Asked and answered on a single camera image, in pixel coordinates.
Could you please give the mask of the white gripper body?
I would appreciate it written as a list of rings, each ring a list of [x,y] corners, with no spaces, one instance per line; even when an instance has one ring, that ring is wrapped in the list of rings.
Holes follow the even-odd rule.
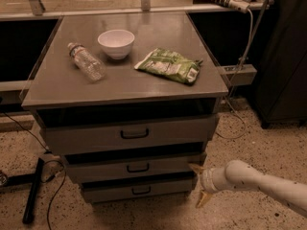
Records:
[[[224,174],[224,168],[205,169],[201,174],[201,185],[210,194],[225,190],[228,182]]]

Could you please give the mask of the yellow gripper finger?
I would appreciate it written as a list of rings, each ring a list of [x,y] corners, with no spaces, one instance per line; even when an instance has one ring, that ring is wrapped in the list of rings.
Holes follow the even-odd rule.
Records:
[[[201,208],[203,207],[212,197],[213,195],[208,193],[207,191],[205,190],[201,190],[200,191],[200,196],[199,196],[199,200],[196,204],[196,207],[197,208]]]
[[[199,164],[190,163],[189,167],[196,174],[202,174],[205,171],[205,167],[200,166]]]

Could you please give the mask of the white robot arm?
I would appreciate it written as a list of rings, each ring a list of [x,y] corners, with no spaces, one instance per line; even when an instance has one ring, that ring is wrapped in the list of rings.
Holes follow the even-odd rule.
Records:
[[[307,218],[306,184],[259,172],[241,160],[231,160],[219,168],[206,169],[195,163],[189,167],[201,184],[197,208],[218,192],[258,191]]]

